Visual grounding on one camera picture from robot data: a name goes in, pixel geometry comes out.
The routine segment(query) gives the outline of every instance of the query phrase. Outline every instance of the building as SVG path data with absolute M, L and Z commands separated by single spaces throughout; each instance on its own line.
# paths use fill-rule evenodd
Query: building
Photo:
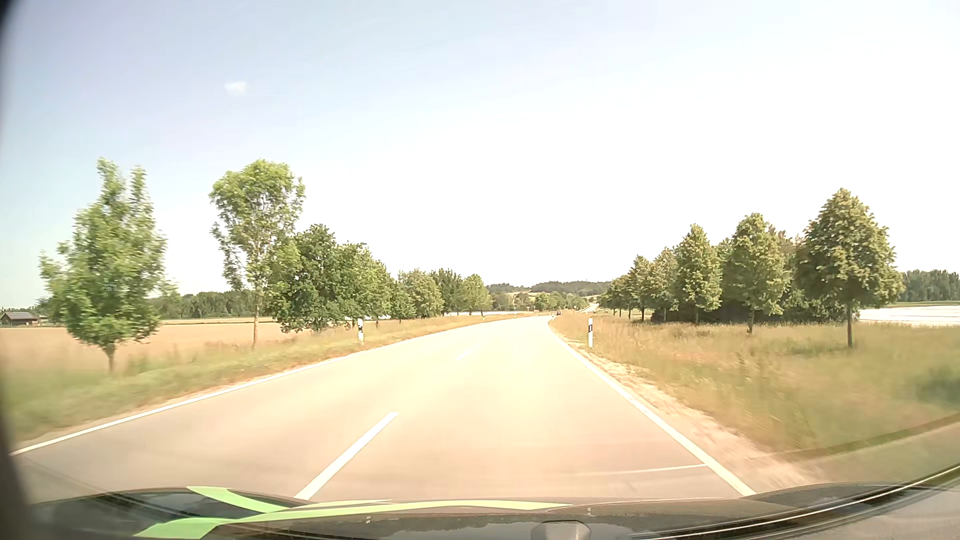
M 33 326 L 40 322 L 40 318 L 30 311 L 4 311 L 0 315 L 0 325 L 5 327 Z

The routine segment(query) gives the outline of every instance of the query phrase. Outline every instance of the asphalt road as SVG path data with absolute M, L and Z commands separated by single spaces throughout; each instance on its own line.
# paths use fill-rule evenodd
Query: asphalt road
M 739 496 L 547 320 L 397 343 L 14 459 L 36 501 L 185 485 L 314 501 Z

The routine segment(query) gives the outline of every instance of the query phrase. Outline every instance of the road shoulder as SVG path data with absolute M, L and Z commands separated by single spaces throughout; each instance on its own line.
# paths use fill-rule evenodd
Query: road shoulder
M 629 366 L 590 353 L 582 344 L 554 334 L 757 492 L 828 481 L 819 468 L 779 459 L 704 412 L 681 404 L 632 373 Z

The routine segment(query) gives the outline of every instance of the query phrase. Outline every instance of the farm field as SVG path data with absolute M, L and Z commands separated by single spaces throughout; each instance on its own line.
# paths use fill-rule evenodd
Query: farm field
M 117 348 L 119 370 L 145 358 L 164 361 L 191 360 L 195 356 L 249 347 L 253 324 L 241 319 L 200 319 L 202 324 L 177 321 L 164 323 L 143 343 L 127 342 Z M 293 334 L 280 331 L 280 325 L 261 322 L 261 343 L 284 341 Z M 61 327 L 21 327 L 0 329 L 0 366 L 5 368 L 105 369 L 107 357 L 97 347 L 84 345 Z

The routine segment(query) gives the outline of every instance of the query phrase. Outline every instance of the road marking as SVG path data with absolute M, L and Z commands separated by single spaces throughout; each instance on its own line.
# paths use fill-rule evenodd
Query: road marking
M 310 480 L 310 483 L 306 484 L 306 487 L 301 489 L 297 495 L 294 495 L 294 497 L 297 499 L 310 499 L 316 495 L 317 492 L 320 491 L 320 488 L 324 487 L 324 484 L 330 481 L 330 479 L 333 478 L 333 475 L 337 474 L 337 471 L 343 469 L 344 465 L 353 459 L 353 457 L 357 455 L 357 453 L 360 452 L 363 447 L 367 445 L 367 443 L 372 441 L 381 430 L 386 428 L 387 424 L 390 424 L 398 414 L 398 412 L 387 413 L 387 416 L 384 416 L 383 419 L 377 422 L 375 426 L 370 428 L 370 430 L 364 433 L 362 437 L 357 439 L 357 442 L 353 443 L 350 448 L 347 448 L 346 452 L 340 454 L 340 457 L 334 459 L 333 463 L 327 465 L 326 468 L 320 474 L 318 474 L 316 478 Z
M 596 375 L 598 378 L 600 378 L 600 380 L 608 384 L 610 388 L 615 390 L 617 394 L 620 394 L 620 396 L 622 396 L 623 399 L 630 402 L 631 405 L 635 406 L 647 418 L 652 420 L 654 424 L 660 427 L 661 430 L 666 431 L 666 434 L 670 435 L 673 438 L 673 440 L 680 443 L 681 446 L 686 448 L 697 459 L 701 460 L 704 463 L 704 465 L 707 465 L 710 468 L 710 470 L 716 473 L 718 477 L 720 477 L 723 481 L 728 483 L 740 495 L 748 496 L 748 495 L 756 494 L 756 491 L 751 489 L 749 485 L 743 483 L 743 480 L 737 478 L 734 473 L 731 473 L 730 470 L 728 470 L 726 467 L 721 465 L 716 459 L 710 456 L 710 454 L 707 454 L 706 452 L 704 452 L 704 450 L 699 446 L 697 446 L 696 444 L 694 444 L 693 441 L 684 437 L 684 435 L 679 431 L 675 430 L 673 426 L 670 426 L 669 424 L 667 424 L 662 418 L 660 418 L 657 415 L 657 413 L 653 411 L 651 405 L 642 403 L 640 400 L 630 395 L 630 392 L 628 392 L 623 386 L 621 386 L 619 382 L 614 380 L 611 376 L 607 375 L 606 373 L 602 372 L 600 368 L 593 365 L 593 362 L 587 360 L 586 358 L 583 357 L 583 355 L 581 355 L 580 353 L 575 351 L 572 347 L 567 345 L 566 342 L 560 339 L 560 337 L 555 333 L 553 333 L 553 331 L 550 331 L 550 334 L 553 335 L 553 337 L 561 344 L 562 347 L 567 349 L 567 351 L 570 352 L 575 358 L 580 360 L 582 364 L 587 366 L 587 369 L 592 371 L 593 375 Z
M 577 473 L 578 477 L 605 477 L 611 475 L 635 475 L 640 473 L 659 473 L 661 471 L 680 471 L 682 469 L 699 469 L 706 467 L 706 463 L 698 465 L 681 465 L 679 467 L 660 467 L 659 469 L 635 469 L 633 471 L 609 471 L 607 473 Z
M 247 382 L 243 382 L 243 383 L 237 384 L 237 385 L 235 385 L 235 386 L 230 386 L 230 387 L 224 388 L 224 389 L 222 389 L 222 390 L 217 390 L 216 392 L 209 392 L 209 393 L 207 393 L 207 394 L 201 394 L 201 395 L 199 395 L 199 396 L 190 398 L 190 399 L 188 399 L 188 400 L 183 400 L 182 402 L 176 402 L 176 403 L 173 403 L 173 404 L 164 405 L 164 406 L 162 406 L 162 407 L 153 408 L 153 409 L 150 409 L 150 410 L 145 410 L 145 411 L 143 411 L 143 412 L 140 412 L 140 413 L 137 413 L 137 414 L 134 414 L 134 415 L 131 415 L 131 416 L 125 416 L 125 417 L 123 417 L 123 418 L 118 418 L 118 419 L 116 419 L 116 420 L 114 420 L 114 421 L 112 421 L 112 422 L 107 422 L 106 424 L 100 424 L 100 425 L 97 425 L 97 426 L 93 426 L 92 428 L 87 428 L 86 430 L 75 431 L 75 432 L 73 432 L 73 433 L 68 433 L 68 434 L 66 434 L 66 435 L 64 435 L 64 436 L 62 436 L 62 437 L 57 437 L 57 438 L 55 438 L 55 439 L 50 439 L 49 441 L 44 441 L 44 442 L 42 442 L 42 443 L 37 443 L 37 444 L 34 444 L 34 445 L 30 445 L 30 446 L 21 448 L 21 449 L 19 449 L 19 450 L 14 450 L 13 452 L 10 453 L 10 455 L 23 454 L 23 453 L 29 452 L 29 451 L 31 451 L 31 450 L 36 450 L 36 449 L 38 449 L 38 448 L 43 448 L 43 447 L 45 447 L 45 446 L 50 446 L 50 445 L 52 445 L 52 444 L 57 444 L 57 443 L 59 443 L 59 442 L 66 441 L 66 440 L 72 439 L 72 438 L 74 438 L 74 437 L 79 437 L 79 436 L 81 436 L 81 435 L 86 435 L 87 433 L 92 433 L 93 431 L 103 430 L 103 429 L 109 428 L 109 427 L 111 427 L 111 426 L 117 426 L 117 425 L 119 425 L 119 424 L 124 424 L 124 423 L 126 423 L 126 422 L 129 422 L 130 420 L 136 420 L 137 418 L 143 418 L 144 416 L 150 416 L 151 414 L 157 414 L 158 412 L 163 412 L 164 410 L 170 410 L 171 408 L 177 408 L 177 407 L 179 407 L 179 406 L 190 405 L 190 404 L 193 404 L 193 403 L 196 403 L 196 402 L 199 402 L 199 401 L 202 401 L 202 400 L 206 400 L 206 399 L 209 399 L 209 398 L 215 398 L 215 397 L 220 396 L 220 395 L 222 395 L 222 394 L 227 394 L 228 392 L 232 392 L 232 391 L 234 391 L 234 390 L 240 390 L 241 388 L 246 388 L 246 387 L 248 387 L 248 386 L 254 386 L 255 384 L 260 384 L 261 382 L 266 382 L 266 381 L 268 381 L 268 380 L 279 379 L 279 378 L 281 378 L 281 377 L 286 377 L 286 376 L 288 376 L 288 375 L 293 375 L 293 374 L 295 374 L 295 373 L 299 373 L 299 372 L 301 372 L 301 371 L 306 371 L 306 370 L 308 370 L 308 369 L 313 369 L 313 368 L 316 368 L 316 367 L 325 366 L 326 364 L 332 364 L 332 363 L 334 363 L 334 362 L 339 362 L 340 360 L 346 360 L 347 358 L 353 358 L 354 356 L 365 355 L 365 354 L 367 354 L 367 353 L 372 353 L 372 352 L 374 352 L 374 351 L 379 351 L 380 349 L 386 349 L 387 347 L 393 347 L 393 346 L 395 346 L 395 345 L 400 345 L 400 344 L 402 344 L 402 343 L 410 343 L 411 341 L 414 341 L 414 340 L 424 339 L 424 337 L 430 337 L 430 336 L 438 335 L 438 334 L 445 333 L 445 332 L 448 332 L 448 331 L 457 331 L 457 330 L 461 330 L 461 329 L 463 329 L 463 328 L 468 328 L 468 327 L 457 327 L 457 328 L 454 328 L 454 329 L 449 329 L 449 330 L 444 330 L 444 331 L 435 331 L 435 332 L 429 333 L 429 334 L 427 334 L 427 335 L 419 335 L 419 336 L 417 336 L 417 337 L 411 337 L 411 338 L 409 338 L 409 339 L 404 339 L 404 340 L 402 340 L 402 341 L 397 341 L 397 342 L 395 342 L 395 343 L 388 343 L 388 344 L 386 344 L 386 345 L 381 345 L 381 346 L 379 346 L 379 347 L 374 347 L 374 348 L 372 348 L 372 349 L 367 349 L 367 350 L 364 350 L 364 351 L 357 351 L 356 353 L 350 353 L 349 355 L 340 356 L 340 357 L 337 357 L 337 358 L 331 358 L 331 359 L 328 359 L 328 360 L 324 360 L 324 361 L 321 361 L 321 362 L 317 362 L 317 363 L 315 363 L 315 364 L 310 364 L 310 365 L 301 366 L 301 367 L 299 367 L 299 368 L 291 369 L 291 370 L 288 370 L 288 371 L 283 371 L 283 372 L 280 372 L 280 373 L 274 373 L 273 375 L 270 375 L 270 376 L 267 376 L 267 377 L 262 377 L 262 378 L 260 378 L 260 379 L 248 380 Z

